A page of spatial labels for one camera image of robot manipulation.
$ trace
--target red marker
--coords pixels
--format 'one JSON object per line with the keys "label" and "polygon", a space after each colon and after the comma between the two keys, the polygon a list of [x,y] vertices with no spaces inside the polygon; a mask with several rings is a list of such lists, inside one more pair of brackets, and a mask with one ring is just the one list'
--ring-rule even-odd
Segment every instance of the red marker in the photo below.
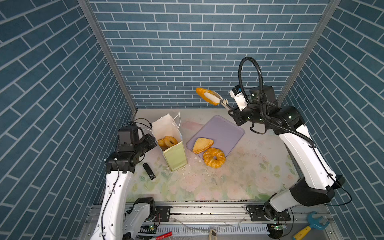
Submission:
{"label": "red marker", "polygon": [[172,232],[166,233],[166,234],[158,236],[158,237],[151,238],[150,240],[160,240],[160,239],[164,239],[164,238],[170,237],[170,236],[172,236]]}

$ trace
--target paper bag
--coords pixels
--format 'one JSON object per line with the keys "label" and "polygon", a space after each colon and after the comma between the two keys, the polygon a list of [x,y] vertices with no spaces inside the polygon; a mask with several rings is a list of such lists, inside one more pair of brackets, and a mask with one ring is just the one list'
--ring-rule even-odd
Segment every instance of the paper bag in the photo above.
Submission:
{"label": "paper bag", "polygon": [[[178,116],[179,120],[181,121],[180,112],[175,118]],[[156,122],[152,123],[152,134],[156,140],[163,139],[165,136],[172,136],[179,142],[175,146],[172,146],[162,152],[171,171],[175,171],[176,169],[187,164],[187,156],[185,155],[183,145],[183,136],[181,136],[179,131],[180,121],[179,125],[177,125],[174,121],[174,118],[167,114],[164,117],[158,119]]]}

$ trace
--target tray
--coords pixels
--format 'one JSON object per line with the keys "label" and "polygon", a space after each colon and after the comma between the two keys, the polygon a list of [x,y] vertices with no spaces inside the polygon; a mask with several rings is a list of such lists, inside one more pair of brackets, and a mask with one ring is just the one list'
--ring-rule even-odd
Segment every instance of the tray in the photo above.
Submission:
{"label": "tray", "polygon": [[[192,151],[196,140],[205,137],[214,141],[212,147],[222,150],[225,156],[228,156],[244,133],[245,131],[241,127],[236,126],[222,116],[216,115],[187,142],[187,148]],[[203,153],[196,155],[203,159]]]}

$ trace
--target metal corner beam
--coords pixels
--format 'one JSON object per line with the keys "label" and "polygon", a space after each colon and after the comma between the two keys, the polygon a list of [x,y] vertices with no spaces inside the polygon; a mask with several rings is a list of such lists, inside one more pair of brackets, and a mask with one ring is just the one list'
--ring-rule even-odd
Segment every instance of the metal corner beam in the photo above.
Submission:
{"label": "metal corner beam", "polygon": [[128,91],[127,85],[124,82],[124,78],[121,75],[116,60],[112,55],[111,49],[108,46],[107,40],[105,39],[103,32],[101,31],[100,25],[96,19],[95,14],[93,13],[91,4],[88,0],[78,0],[78,2],[84,13],[85,18],[88,20],[88,23],[91,26],[93,33],[95,34],[95,37],[109,63],[109,66],[112,69],[113,74],[116,77],[117,82],[119,83],[119,86],[125,98],[127,99],[129,106],[132,108],[133,115],[135,115],[137,112],[135,102],[133,101],[132,96]]}
{"label": "metal corner beam", "polygon": [[317,41],[319,40],[333,13],[336,11],[337,6],[339,6],[340,1],[341,0],[329,0],[328,5],[326,6],[323,12],[323,15],[321,16],[318,24],[316,24],[316,27],[313,30],[313,33],[309,38],[306,46],[304,47],[304,50],[301,53],[299,59],[297,60],[296,65],[293,67],[291,75],[289,76],[287,82],[281,90],[280,95],[277,97],[277,102],[279,106],[281,105],[284,98],[287,96],[289,90],[291,89],[292,85],[296,81],[297,76],[299,75],[301,69],[303,68],[305,62],[311,54],[312,49],[315,47]]}

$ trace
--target brick wall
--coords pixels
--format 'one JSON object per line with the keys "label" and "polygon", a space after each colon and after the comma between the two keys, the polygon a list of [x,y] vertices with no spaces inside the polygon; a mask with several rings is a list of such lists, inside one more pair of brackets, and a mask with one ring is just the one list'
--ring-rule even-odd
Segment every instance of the brick wall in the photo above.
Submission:
{"label": "brick wall", "polygon": [[[330,207],[345,239],[384,239],[384,1],[342,0],[286,104],[310,133],[351,204]],[[338,190],[333,204],[348,200]]]}
{"label": "brick wall", "polygon": [[0,239],[78,237],[130,116],[76,0],[0,1]]}
{"label": "brick wall", "polygon": [[[213,107],[196,87],[228,91],[245,56],[280,93],[328,0],[91,0],[139,108]],[[256,85],[251,63],[243,81]]]}

